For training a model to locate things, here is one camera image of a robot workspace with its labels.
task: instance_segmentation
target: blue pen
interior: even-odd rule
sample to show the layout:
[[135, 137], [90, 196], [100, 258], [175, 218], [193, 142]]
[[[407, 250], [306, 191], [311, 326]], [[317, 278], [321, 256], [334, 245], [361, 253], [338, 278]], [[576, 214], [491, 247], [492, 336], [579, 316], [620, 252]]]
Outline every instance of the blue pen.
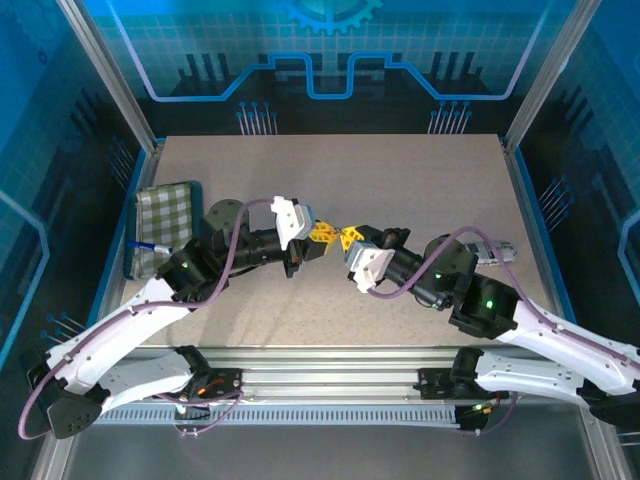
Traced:
[[127, 242], [127, 247], [142, 248], [143, 250], [151, 250], [152, 252], [164, 253], [166, 255], [171, 255], [173, 253], [173, 248], [166, 245], [158, 245], [157, 243], [145, 243], [129, 240]]

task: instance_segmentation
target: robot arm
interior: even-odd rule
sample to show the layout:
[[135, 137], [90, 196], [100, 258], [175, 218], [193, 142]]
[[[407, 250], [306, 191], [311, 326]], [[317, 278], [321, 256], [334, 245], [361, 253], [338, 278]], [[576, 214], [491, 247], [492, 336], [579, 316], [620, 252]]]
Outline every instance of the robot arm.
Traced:
[[548, 362], [498, 358], [477, 349], [480, 353], [469, 358], [469, 349], [462, 349], [459, 355], [465, 358], [458, 363], [467, 368], [460, 377], [463, 381], [488, 392], [519, 391], [589, 405], [604, 421], [638, 426], [637, 347], [596, 335], [520, 298], [514, 288], [476, 274], [477, 258], [453, 239], [447, 239], [447, 246], [443, 245], [446, 237], [435, 239], [424, 255], [410, 252], [404, 248], [409, 233], [366, 225], [343, 229], [349, 278], [360, 291], [371, 293], [383, 280], [402, 287], [440, 249], [408, 288], [421, 304], [439, 311], [451, 308], [449, 323], [464, 333], [517, 345], [556, 362], [550, 366]]
[[[30, 368], [27, 376], [34, 389], [57, 368], [53, 378], [43, 385], [38, 401], [57, 438], [84, 430], [102, 412], [151, 395], [178, 392], [180, 398], [195, 401], [240, 386], [239, 371], [211, 369], [194, 347], [180, 347], [164, 358], [148, 362], [125, 366], [116, 363], [154, 333], [189, 315], [220, 282], [223, 289], [228, 286], [223, 271], [241, 208], [242, 204], [235, 200], [216, 203], [202, 219], [200, 235], [174, 253], [131, 300], [46, 352], [44, 359]], [[242, 215], [232, 271], [242, 274], [282, 262], [290, 278], [303, 261], [324, 255], [335, 240], [322, 232], [325, 224], [316, 224], [310, 207], [295, 199], [275, 197], [271, 210], [276, 214], [276, 225], [269, 230], [251, 231], [248, 212]], [[80, 352], [74, 352], [83, 341], [88, 343]], [[216, 388], [209, 391], [208, 387], [214, 384]]]

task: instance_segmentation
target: beige table surface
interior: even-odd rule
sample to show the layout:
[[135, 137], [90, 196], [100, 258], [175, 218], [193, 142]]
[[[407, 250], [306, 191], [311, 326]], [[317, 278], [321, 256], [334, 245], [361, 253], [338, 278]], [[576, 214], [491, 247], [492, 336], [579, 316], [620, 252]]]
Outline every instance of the beige table surface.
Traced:
[[[204, 210], [218, 200], [282, 195], [312, 205], [334, 226], [412, 230], [421, 252], [434, 237], [476, 225], [519, 251], [513, 265], [529, 296], [547, 305], [522, 216], [495, 135], [169, 137], [155, 184], [198, 180]], [[270, 228], [266, 207], [251, 226]], [[346, 279], [336, 246], [287, 280], [274, 264], [232, 280], [216, 304], [152, 336], [154, 345], [465, 345], [447, 312], [411, 295], [382, 301]], [[500, 280], [499, 267], [479, 273]], [[129, 282], [123, 298], [141, 287]]]

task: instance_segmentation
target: green checkered towel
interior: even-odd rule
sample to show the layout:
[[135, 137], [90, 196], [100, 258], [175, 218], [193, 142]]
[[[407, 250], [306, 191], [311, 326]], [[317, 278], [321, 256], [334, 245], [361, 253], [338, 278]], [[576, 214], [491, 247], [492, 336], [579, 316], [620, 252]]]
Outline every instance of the green checkered towel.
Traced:
[[[191, 185], [180, 183], [147, 188], [137, 194], [136, 240], [183, 248], [192, 236]], [[169, 259], [169, 255], [136, 249], [131, 276], [146, 278]]]

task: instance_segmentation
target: yellow object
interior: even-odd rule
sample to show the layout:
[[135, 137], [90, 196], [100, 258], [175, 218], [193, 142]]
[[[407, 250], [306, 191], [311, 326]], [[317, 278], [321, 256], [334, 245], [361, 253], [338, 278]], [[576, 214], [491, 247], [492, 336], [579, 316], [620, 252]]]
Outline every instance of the yellow object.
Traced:
[[315, 228], [309, 234], [309, 238], [316, 243], [326, 243], [327, 247], [325, 253], [329, 251], [331, 246], [338, 239], [338, 232], [335, 228], [329, 225], [327, 222], [321, 220], [316, 222]]
[[342, 244], [342, 251], [347, 252], [353, 242], [358, 240], [364, 240], [364, 235], [358, 231], [358, 227], [345, 227], [340, 231], [340, 243]]

